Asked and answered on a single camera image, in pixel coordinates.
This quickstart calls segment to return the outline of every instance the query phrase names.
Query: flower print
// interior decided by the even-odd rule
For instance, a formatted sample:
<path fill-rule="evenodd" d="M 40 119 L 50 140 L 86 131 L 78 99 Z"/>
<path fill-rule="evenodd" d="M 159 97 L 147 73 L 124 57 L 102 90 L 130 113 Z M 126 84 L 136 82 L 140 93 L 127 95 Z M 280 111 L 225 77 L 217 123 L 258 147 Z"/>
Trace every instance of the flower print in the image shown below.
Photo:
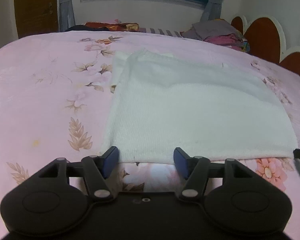
<path fill-rule="evenodd" d="M 257 70 L 260 70 L 260 68 L 259 68 L 259 61 L 258 60 L 254 59 L 254 60 L 251 61 L 250 64 L 251 64 L 251 66 L 253 66 Z"/>
<path fill-rule="evenodd" d="M 109 72 L 111 72 L 112 73 L 112 65 L 110 64 L 110 65 L 107 65 L 107 64 L 105 64 L 105 63 L 103 63 L 102 65 L 101 65 L 101 70 L 99 71 L 99 73 L 101 73 L 101 74 L 103 74 L 104 72 L 107 72 L 107 71 L 109 71 Z"/>
<path fill-rule="evenodd" d="M 110 44 L 112 41 L 109 39 L 104 39 L 104 40 L 97 40 L 96 43 L 103 43 L 103 44 Z"/>
<path fill-rule="evenodd" d="M 104 57 L 111 57 L 112 55 L 114 55 L 115 51 L 114 50 L 110 50 L 110 45 L 106 46 L 104 49 L 101 50 L 101 54 Z"/>
<path fill-rule="evenodd" d="M 93 44 L 87 45 L 84 50 L 85 51 L 93 51 L 93 50 L 103 50 L 103 49 L 105 49 L 105 47 L 102 46 L 101 44 L 93 43 Z"/>
<path fill-rule="evenodd" d="M 89 68 L 88 71 L 84 72 L 84 75 L 85 76 L 93 76 L 93 75 L 97 74 L 98 72 L 100 72 L 98 68 Z"/>
<path fill-rule="evenodd" d="M 85 42 L 85 41 L 95 41 L 95 40 L 92 38 L 84 38 L 84 39 L 79 40 L 78 42 Z"/>
<path fill-rule="evenodd" d="M 108 39 L 104 39 L 104 40 L 97 40 L 96 42 L 97 43 L 103 43 L 103 44 L 110 44 L 111 42 L 114 42 L 114 41 L 118 41 L 120 38 L 123 38 L 123 37 L 113 37 L 113 36 L 110 36 Z"/>
<path fill-rule="evenodd" d="M 100 72 L 96 73 L 91 77 L 90 82 L 93 84 L 103 85 L 109 83 L 111 79 L 111 72 L 107 71 L 101 74 Z"/>
<path fill-rule="evenodd" d="M 281 162 L 275 158 L 257 159 L 256 162 L 256 173 L 278 189 L 285 191 L 283 182 L 287 179 L 287 175 L 282 169 Z"/>
<path fill-rule="evenodd" d="M 90 82 L 88 85 L 85 85 L 86 87 L 93 87 L 95 90 L 99 90 L 101 92 L 103 92 L 103 87 L 99 86 L 99 85 L 94 85 L 92 82 Z"/>
<path fill-rule="evenodd" d="M 72 72 L 83 72 L 83 71 L 87 71 L 88 67 L 92 67 L 96 64 L 96 62 L 90 62 L 87 64 L 81 64 L 81 63 L 74 63 L 76 69 L 72 70 Z"/>

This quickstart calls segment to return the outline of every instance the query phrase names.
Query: white towel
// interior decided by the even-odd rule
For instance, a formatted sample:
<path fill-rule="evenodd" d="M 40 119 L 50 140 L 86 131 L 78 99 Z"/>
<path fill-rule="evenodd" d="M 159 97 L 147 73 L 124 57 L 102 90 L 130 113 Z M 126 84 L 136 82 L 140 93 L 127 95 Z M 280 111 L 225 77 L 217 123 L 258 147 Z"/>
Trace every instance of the white towel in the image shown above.
<path fill-rule="evenodd" d="M 210 160 L 292 157 L 297 147 L 277 97 L 235 67 L 149 51 L 113 63 L 122 73 L 102 151 L 117 146 L 121 162 L 172 164 L 175 147 Z"/>

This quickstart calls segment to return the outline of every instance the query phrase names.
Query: pink bedspread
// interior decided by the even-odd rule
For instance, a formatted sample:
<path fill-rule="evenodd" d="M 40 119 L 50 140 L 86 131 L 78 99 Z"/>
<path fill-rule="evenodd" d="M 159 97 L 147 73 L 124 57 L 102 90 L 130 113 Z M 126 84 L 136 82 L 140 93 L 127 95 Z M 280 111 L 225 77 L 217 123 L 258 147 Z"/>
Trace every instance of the pink bedspread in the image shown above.
<path fill-rule="evenodd" d="M 100 154 L 115 89 L 110 87 L 112 56 L 116 50 L 141 48 L 196 62 L 235 65 L 258 76 L 284 105 L 300 147 L 300 77 L 275 64 L 202 41 L 148 33 L 31 36 L 0 49 L 0 201 L 57 157 L 74 162 Z M 293 212 L 285 232 L 300 239 L 300 172 L 295 161 L 241 162 L 290 197 Z M 138 162 L 121 163 L 109 179 L 113 189 L 126 191 L 171 191 L 183 182 L 173 165 Z M 79 187 L 80 181 L 72 184 Z M 215 179 L 208 187 L 220 184 Z M 0 238 L 6 233 L 0 217 Z"/>

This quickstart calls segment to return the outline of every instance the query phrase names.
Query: bed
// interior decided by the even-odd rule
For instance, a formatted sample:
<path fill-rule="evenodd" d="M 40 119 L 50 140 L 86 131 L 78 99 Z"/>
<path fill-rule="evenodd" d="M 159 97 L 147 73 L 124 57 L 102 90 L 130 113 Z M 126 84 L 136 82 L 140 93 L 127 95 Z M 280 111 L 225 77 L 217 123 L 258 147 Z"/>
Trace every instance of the bed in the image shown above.
<path fill-rule="evenodd" d="M 0 201 L 57 157 L 75 162 L 101 155 L 116 88 L 111 86 L 115 51 L 131 53 L 144 47 L 185 60 L 238 66 L 261 79 L 279 98 L 300 148 L 300 77 L 289 71 L 300 72 L 300 49 L 286 50 L 282 29 L 271 18 L 263 18 L 276 27 L 270 37 L 279 33 L 279 42 L 271 45 L 278 53 L 275 57 L 263 55 L 258 41 L 254 42 L 258 35 L 253 33 L 263 23 L 247 25 L 243 17 L 236 17 L 232 25 L 242 30 L 252 55 L 202 41 L 128 32 L 50 33 L 22 38 L 0 49 Z M 285 233 L 300 240 L 300 161 L 240 162 L 289 196 L 293 211 Z M 114 191 L 136 192 L 178 191 L 184 184 L 173 165 L 138 160 L 120 163 L 107 182 Z M 71 178 L 70 183 L 84 190 L 81 180 Z M 209 180 L 208 191 L 221 183 Z M 6 233 L 0 217 L 0 238 Z"/>

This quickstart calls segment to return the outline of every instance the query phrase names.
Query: leaf print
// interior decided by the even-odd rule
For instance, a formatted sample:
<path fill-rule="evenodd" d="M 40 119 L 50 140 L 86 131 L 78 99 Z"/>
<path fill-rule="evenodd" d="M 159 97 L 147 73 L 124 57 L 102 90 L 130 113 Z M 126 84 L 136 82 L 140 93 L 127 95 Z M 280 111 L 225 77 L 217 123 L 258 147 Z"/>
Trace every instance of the leaf print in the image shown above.
<path fill-rule="evenodd" d="M 79 66 L 77 66 L 76 63 L 74 63 L 76 66 L 76 69 L 72 70 L 72 72 L 82 72 L 82 71 L 86 71 L 88 70 L 88 67 L 92 67 L 96 64 L 96 62 L 90 62 L 87 64 L 80 64 Z"/>
<path fill-rule="evenodd" d="M 122 178 L 124 178 L 125 176 L 130 175 L 129 173 L 127 173 L 125 170 L 123 170 L 123 176 Z"/>
<path fill-rule="evenodd" d="M 113 37 L 113 36 L 110 36 L 108 39 L 111 40 L 111 41 L 117 41 L 118 39 L 121 39 L 123 37 Z"/>
<path fill-rule="evenodd" d="M 132 183 L 126 184 L 123 182 L 122 184 L 122 191 L 129 191 L 129 192 L 143 192 L 145 187 L 145 183 L 140 185 L 134 185 Z"/>
<path fill-rule="evenodd" d="M 290 121 L 292 122 L 292 120 L 293 120 L 292 114 L 288 113 L 288 117 L 289 117 Z"/>
<path fill-rule="evenodd" d="M 259 62 L 257 60 L 255 60 L 255 59 L 251 61 L 251 66 L 253 66 L 257 70 L 260 70 L 260 68 L 258 68 Z"/>
<path fill-rule="evenodd" d="M 111 57 L 112 55 L 114 55 L 115 51 L 114 50 L 110 50 L 110 46 L 106 46 L 105 49 L 101 50 L 100 52 L 104 57 Z"/>
<path fill-rule="evenodd" d="M 111 93 L 114 93 L 115 88 L 116 88 L 116 85 L 111 86 L 111 87 L 110 87 L 110 92 L 111 92 Z"/>
<path fill-rule="evenodd" d="M 290 164 L 288 158 L 280 158 L 279 161 L 281 162 L 283 170 L 285 170 L 285 171 L 294 171 L 294 168 Z"/>
<path fill-rule="evenodd" d="M 37 82 L 36 82 L 35 84 L 41 83 L 43 80 L 44 80 L 44 78 L 38 78 L 38 79 L 37 79 Z"/>
<path fill-rule="evenodd" d="M 101 65 L 101 68 L 102 68 L 102 70 L 99 71 L 100 74 L 103 74 L 104 72 L 107 72 L 107 71 L 112 73 L 112 65 L 111 64 L 107 65 L 106 63 L 103 63 Z"/>
<path fill-rule="evenodd" d="M 70 146 L 76 150 L 80 151 L 80 148 L 89 150 L 92 147 L 92 142 L 90 142 L 92 136 L 87 138 L 88 132 L 83 134 L 83 126 L 79 123 L 79 120 L 76 121 L 71 117 L 71 122 L 69 122 L 69 132 L 72 141 L 68 140 Z"/>
<path fill-rule="evenodd" d="M 286 95 L 285 93 L 283 93 L 283 92 L 281 92 L 281 94 L 282 94 L 283 98 L 284 98 L 290 105 L 292 105 L 292 102 L 289 100 L 289 98 L 287 97 L 287 95 Z"/>
<path fill-rule="evenodd" d="M 85 106 L 85 104 L 81 104 L 79 106 L 75 106 L 75 100 L 68 100 L 69 103 L 71 103 L 69 106 L 65 106 L 65 108 L 73 109 L 74 113 L 76 114 L 79 110 L 82 110 L 82 107 Z"/>
<path fill-rule="evenodd" d="M 267 77 L 267 80 L 273 85 L 276 85 L 276 83 L 280 83 L 280 80 L 275 79 L 273 77 Z"/>
<path fill-rule="evenodd" d="M 92 82 L 90 82 L 88 85 L 85 85 L 85 87 L 94 87 L 95 90 L 100 90 L 103 92 L 103 87 L 99 85 L 93 85 Z"/>
<path fill-rule="evenodd" d="M 21 184 L 22 182 L 24 182 L 26 179 L 29 178 L 29 172 L 28 170 L 25 171 L 25 169 L 23 168 L 23 166 L 20 167 L 20 165 L 18 163 L 16 163 L 16 166 L 13 165 L 12 163 L 8 163 L 7 165 L 13 169 L 14 171 L 16 171 L 17 173 L 11 173 L 12 178 L 17 182 L 17 184 Z"/>

